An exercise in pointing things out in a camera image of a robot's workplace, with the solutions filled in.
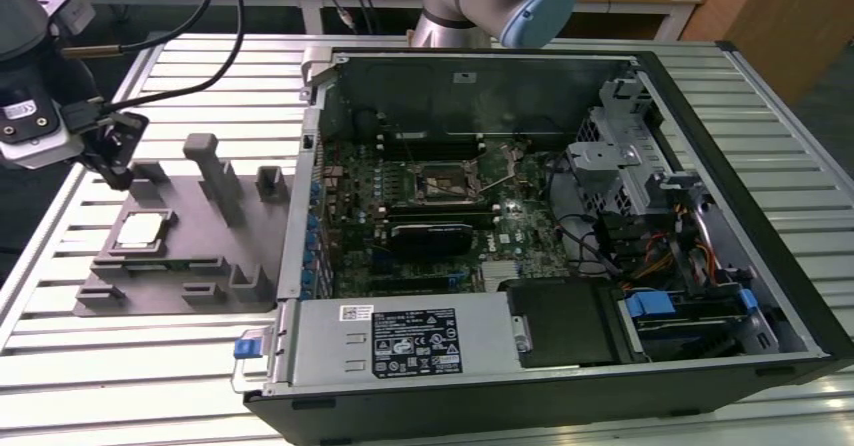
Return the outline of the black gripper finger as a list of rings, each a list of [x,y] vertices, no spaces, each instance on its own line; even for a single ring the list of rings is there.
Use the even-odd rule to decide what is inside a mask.
[[[113,190],[127,190],[133,180],[132,156],[149,124],[145,116],[113,113],[80,136],[80,164],[97,173]]]

